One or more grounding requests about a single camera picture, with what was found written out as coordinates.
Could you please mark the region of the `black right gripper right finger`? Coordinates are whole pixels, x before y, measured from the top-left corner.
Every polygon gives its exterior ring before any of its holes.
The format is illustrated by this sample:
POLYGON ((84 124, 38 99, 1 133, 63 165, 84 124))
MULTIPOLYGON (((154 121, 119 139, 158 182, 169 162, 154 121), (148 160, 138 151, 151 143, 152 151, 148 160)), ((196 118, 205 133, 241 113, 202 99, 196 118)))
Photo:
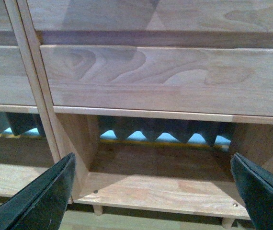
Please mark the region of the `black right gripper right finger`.
POLYGON ((236 153, 230 161, 239 196, 257 230, 273 230, 273 174, 236 153))

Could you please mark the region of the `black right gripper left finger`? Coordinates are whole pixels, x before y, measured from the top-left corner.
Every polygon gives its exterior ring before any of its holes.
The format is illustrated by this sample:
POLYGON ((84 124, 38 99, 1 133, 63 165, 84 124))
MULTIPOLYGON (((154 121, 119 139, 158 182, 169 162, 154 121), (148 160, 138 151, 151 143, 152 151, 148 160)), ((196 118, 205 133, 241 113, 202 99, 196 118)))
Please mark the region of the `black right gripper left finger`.
POLYGON ((71 196, 76 170, 73 153, 0 205, 0 230, 57 230, 71 196))

